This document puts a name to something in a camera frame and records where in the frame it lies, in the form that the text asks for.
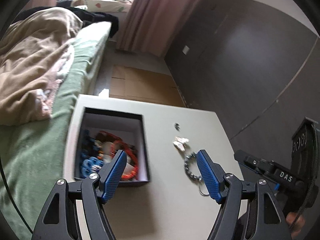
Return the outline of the right hand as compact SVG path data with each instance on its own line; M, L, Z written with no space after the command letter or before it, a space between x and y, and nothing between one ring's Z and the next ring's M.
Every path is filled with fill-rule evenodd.
M304 217L298 216L295 212L289 212L286 217L286 222L291 228L291 238L295 239L301 232L303 226L305 225Z

